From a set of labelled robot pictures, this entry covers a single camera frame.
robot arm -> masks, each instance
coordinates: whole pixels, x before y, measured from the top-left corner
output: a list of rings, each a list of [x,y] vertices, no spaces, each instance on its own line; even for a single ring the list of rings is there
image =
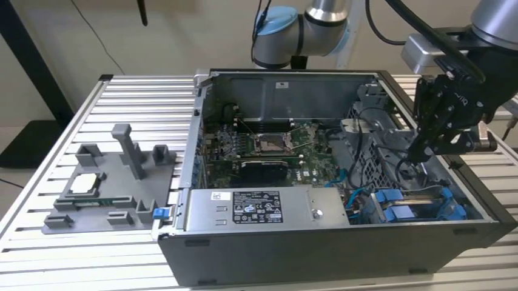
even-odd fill
[[[386,1],[401,15],[401,1]],[[434,29],[436,35],[412,35],[402,52],[416,73],[441,72],[417,84],[412,162],[428,161],[433,153],[497,149],[485,124],[518,92],[518,0],[483,0],[472,21],[465,28]]]
[[[294,56],[326,56],[348,40],[346,17],[345,0],[313,0],[302,15],[293,7],[268,5],[254,31],[256,66],[282,69]]]

barcode sticker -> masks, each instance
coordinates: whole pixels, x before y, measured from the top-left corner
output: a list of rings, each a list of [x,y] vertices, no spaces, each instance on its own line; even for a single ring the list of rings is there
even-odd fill
[[[212,200],[230,200],[232,192],[213,192]]]

aluminum extrusion table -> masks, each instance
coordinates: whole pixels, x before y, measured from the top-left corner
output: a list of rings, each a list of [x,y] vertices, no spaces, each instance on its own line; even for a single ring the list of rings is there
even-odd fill
[[[410,96],[417,76],[394,76]],[[143,150],[167,144],[178,152],[178,177],[195,96],[190,76],[115,76],[101,81],[0,222],[0,290],[189,290],[178,286],[151,231],[43,235],[53,203],[78,163],[81,143],[121,151],[110,131],[130,122]],[[464,156],[473,171],[518,219],[518,156],[500,141],[495,153]],[[488,249],[469,250],[434,275],[225,290],[518,290],[518,229]]]

white label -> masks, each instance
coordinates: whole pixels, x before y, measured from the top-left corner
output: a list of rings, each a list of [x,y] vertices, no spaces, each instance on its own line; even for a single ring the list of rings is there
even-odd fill
[[[290,84],[289,82],[277,82],[276,83],[276,89],[289,89]]]
[[[230,200],[232,192],[213,192],[212,200]]]

power supply label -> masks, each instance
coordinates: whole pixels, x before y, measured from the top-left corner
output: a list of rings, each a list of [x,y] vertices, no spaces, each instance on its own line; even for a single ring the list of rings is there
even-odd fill
[[[234,192],[234,223],[282,223],[280,191]]]

